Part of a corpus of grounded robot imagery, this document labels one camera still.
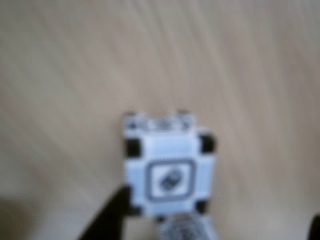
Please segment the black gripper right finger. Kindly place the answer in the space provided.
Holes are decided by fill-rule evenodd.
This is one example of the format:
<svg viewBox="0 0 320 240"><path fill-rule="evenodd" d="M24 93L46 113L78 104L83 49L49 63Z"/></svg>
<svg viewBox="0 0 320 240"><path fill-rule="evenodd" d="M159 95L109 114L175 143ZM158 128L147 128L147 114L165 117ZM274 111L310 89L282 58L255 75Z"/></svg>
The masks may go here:
<svg viewBox="0 0 320 240"><path fill-rule="evenodd" d="M320 240L320 214L316 214L310 225L310 240Z"/></svg>

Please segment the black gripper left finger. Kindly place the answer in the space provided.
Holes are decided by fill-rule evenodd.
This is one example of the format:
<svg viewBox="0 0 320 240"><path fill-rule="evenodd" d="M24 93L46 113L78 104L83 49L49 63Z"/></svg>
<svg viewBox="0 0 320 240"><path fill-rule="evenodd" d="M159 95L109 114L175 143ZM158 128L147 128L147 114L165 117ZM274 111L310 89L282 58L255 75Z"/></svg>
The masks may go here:
<svg viewBox="0 0 320 240"><path fill-rule="evenodd" d="M136 209L131 205L132 187L121 186L109 197L100 211L87 225L80 240L120 240L125 218L133 216Z"/></svg>

